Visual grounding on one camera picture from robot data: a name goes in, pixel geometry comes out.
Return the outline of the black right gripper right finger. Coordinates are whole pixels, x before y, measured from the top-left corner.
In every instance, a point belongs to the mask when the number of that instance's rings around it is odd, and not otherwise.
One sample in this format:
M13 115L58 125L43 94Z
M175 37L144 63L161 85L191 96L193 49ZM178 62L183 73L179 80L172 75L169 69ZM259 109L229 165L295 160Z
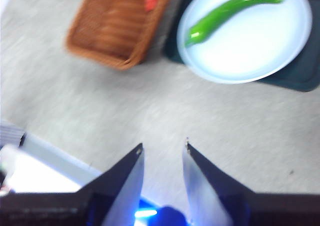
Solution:
M183 177L195 226L318 226L318 194L255 192L208 160L189 142Z

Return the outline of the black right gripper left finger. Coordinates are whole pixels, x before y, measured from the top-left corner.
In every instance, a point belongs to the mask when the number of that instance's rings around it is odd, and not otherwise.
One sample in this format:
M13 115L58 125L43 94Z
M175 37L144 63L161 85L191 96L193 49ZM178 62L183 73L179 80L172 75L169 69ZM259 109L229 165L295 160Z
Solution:
M132 226L144 178L140 143L75 192L9 193L0 199L2 226Z

